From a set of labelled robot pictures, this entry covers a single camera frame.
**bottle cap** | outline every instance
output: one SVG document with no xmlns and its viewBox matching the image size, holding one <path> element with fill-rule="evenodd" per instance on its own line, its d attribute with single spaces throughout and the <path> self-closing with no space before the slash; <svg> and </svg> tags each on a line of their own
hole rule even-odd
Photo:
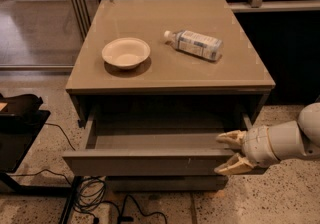
<svg viewBox="0 0 320 224">
<path fill-rule="evenodd" d="M 171 31 L 167 30 L 166 32 L 164 32 L 163 36 L 164 36 L 164 39 L 166 39 L 167 41 L 172 41 L 173 34 Z"/>
</svg>

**white bowl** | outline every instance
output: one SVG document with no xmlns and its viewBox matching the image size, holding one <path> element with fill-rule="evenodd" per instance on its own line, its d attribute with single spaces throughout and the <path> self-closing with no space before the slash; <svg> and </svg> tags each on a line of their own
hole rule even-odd
<svg viewBox="0 0 320 224">
<path fill-rule="evenodd" d="M 120 38 L 102 50 L 105 62 L 120 69 L 133 69 L 150 55 L 149 45 L 138 38 Z"/>
</svg>

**plastic bottle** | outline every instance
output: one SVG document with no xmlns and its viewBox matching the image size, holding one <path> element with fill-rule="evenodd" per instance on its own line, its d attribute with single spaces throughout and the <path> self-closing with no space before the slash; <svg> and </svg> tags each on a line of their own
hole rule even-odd
<svg viewBox="0 0 320 224">
<path fill-rule="evenodd" d="M 178 32 L 166 31 L 164 38 L 171 46 L 180 50 L 210 61 L 216 61 L 221 57 L 222 40 L 201 35 L 189 30 Z"/>
</svg>

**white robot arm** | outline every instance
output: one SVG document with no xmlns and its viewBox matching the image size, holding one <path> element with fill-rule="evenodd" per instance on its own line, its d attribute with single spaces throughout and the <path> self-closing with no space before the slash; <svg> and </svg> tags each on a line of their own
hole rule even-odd
<svg viewBox="0 0 320 224">
<path fill-rule="evenodd" d="M 320 160 L 320 103 L 305 107 L 297 122 L 223 133 L 217 140 L 242 151 L 215 168 L 221 175 L 267 168 L 285 159 Z"/>
</svg>

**terrazzo floor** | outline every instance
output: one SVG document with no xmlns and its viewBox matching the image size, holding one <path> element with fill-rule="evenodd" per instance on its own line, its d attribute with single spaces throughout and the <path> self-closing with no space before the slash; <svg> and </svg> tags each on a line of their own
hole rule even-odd
<svg viewBox="0 0 320 224">
<path fill-rule="evenodd" d="M 32 10 L 37 10 L 37 15 L 29 23 L 26 12 Z M 0 19 L 6 17 L 8 21 L 10 14 L 13 20 L 20 20 L 14 24 L 6 24 L 6 30 L 0 29 L 0 61 L 5 64 L 13 62 L 30 64 L 32 60 L 35 64 L 39 64 L 37 56 L 44 54 L 39 57 L 41 64 L 47 61 L 50 64 L 73 63 L 81 47 L 81 40 L 76 23 L 69 13 L 71 7 L 67 1 L 0 0 Z M 51 16 L 55 17 L 53 19 L 55 25 L 50 23 Z M 70 30 L 64 35 L 59 35 L 62 34 L 63 27 L 67 26 Z M 10 33 L 16 36 L 15 41 L 12 41 L 12 36 L 6 33 L 9 28 L 12 28 Z M 48 32 L 49 37 L 55 39 L 38 44 L 36 40 L 45 40 L 46 33 L 43 31 L 46 30 L 51 30 Z M 23 35 L 27 31 L 30 31 L 31 35 L 23 36 L 23 40 L 27 41 L 23 57 L 20 59 L 20 46 L 19 49 L 15 46 L 22 40 L 21 35 L 18 38 L 18 34 Z M 0 93 L 5 97 L 23 93 L 33 93 L 42 97 L 44 104 L 41 109 L 51 112 L 47 122 L 60 125 L 72 145 L 77 148 L 84 130 L 77 126 L 76 112 L 64 89 L 68 76 L 69 73 L 1 72 Z M 301 105 L 265 106 L 254 126 L 275 125 L 294 120 L 302 108 Z M 73 174 L 61 157 L 65 150 L 70 150 L 70 146 L 61 131 L 56 127 L 45 125 L 16 174 L 32 174 L 50 169 L 72 180 Z M 167 216 L 170 224 L 318 224 L 320 223 L 319 177 L 320 162 L 287 160 L 270 167 L 263 175 L 230 176 L 226 187 L 218 192 L 132 195 L 144 212 L 161 211 Z M 68 186 L 63 177 L 49 173 L 14 178 L 20 184 Z M 110 191 L 106 194 L 106 199 L 118 205 L 122 204 L 124 197 L 125 194 Z M 0 194 L 0 223 L 58 223 L 65 200 L 65 198 Z M 159 215 L 142 217 L 132 201 L 128 201 L 126 213 L 134 217 L 133 223 L 164 223 L 164 219 Z M 100 218 L 100 223 L 116 223 L 117 213 L 108 204 L 100 205 L 94 214 Z M 93 218 L 90 215 L 72 212 L 69 223 L 93 223 Z"/>
</svg>

